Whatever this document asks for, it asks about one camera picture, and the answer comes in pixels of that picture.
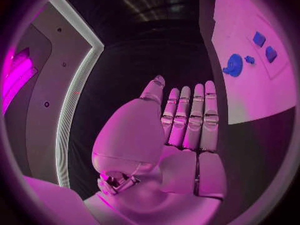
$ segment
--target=blue object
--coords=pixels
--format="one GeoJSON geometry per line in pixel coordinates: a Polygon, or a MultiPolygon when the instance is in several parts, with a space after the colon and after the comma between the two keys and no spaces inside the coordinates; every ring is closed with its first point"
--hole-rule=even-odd
{"type": "Polygon", "coordinates": [[[269,63],[272,63],[274,59],[277,57],[277,52],[271,46],[268,46],[265,49],[265,56],[269,61],[269,63]]]}
{"type": "Polygon", "coordinates": [[[246,62],[249,63],[249,64],[254,64],[254,63],[255,63],[255,58],[252,57],[252,56],[246,56],[246,57],[245,57],[245,60],[246,60],[246,62]]]}
{"type": "Polygon", "coordinates": [[[264,45],[265,41],[266,41],[266,37],[257,31],[254,35],[253,42],[256,45],[262,47],[264,45]]]}
{"type": "Polygon", "coordinates": [[[232,54],[227,62],[227,67],[223,68],[223,73],[233,77],[238,77],[243,69],[243,59],[238,54],[232,54]]]}

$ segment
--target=robotic hand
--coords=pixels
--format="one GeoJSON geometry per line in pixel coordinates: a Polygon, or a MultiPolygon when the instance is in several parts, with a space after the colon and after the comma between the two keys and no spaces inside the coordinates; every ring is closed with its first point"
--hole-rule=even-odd
{"type": "Polygon", "coordinates": [[[197,84],[192,100],[189,87],[173,88],[161,117],[164,86],[157,76],[100,131],[92,151],[99,196],[138,224],[193,223],[199,215],[205,224],[226,195],[215,85],[197,84]]]}

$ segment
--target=pink light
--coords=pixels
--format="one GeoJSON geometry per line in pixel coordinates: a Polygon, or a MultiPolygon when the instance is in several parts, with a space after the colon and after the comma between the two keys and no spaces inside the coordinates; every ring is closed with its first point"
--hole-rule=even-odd
{"type": "Polygon", "coordinates": [[[5,97],[8,91],[14,86],[14,84],[31,68],[33,67],[32,61],[27,58],[19,66],[17,66],[8,77],[4,80],[2,88],[2,97],[5,97]]]}
{"type": "Polygon", "coordinates": [[[3,96],[2,100],[2,114],[4,115],[7,111],[9,105],[11,104],[14,97],[17,95],[17,93],[20,91],[20,89],[38,72],[37,69],[34,67],[29,68],[25,71],[24,74],[21,75],[21,77],[18,78],[18,80],[12,85],[10,90],[7,92],[6,96],[3,96]]]}

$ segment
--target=led light strip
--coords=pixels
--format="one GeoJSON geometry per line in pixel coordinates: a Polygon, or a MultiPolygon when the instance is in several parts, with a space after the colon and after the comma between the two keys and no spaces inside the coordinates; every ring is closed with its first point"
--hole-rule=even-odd
{"type": "Polygon", "coordinates": [[[61,187],[70,188],[68,176],[68,143],[72,120],[79,100],[79,94],[83,90],[99,56],[103,52],[104,45],[66,0],[50,0],[50,3],[92,46],[70,83],[63,101],[57,126],[55,145],[57,179],[61,187]]]}

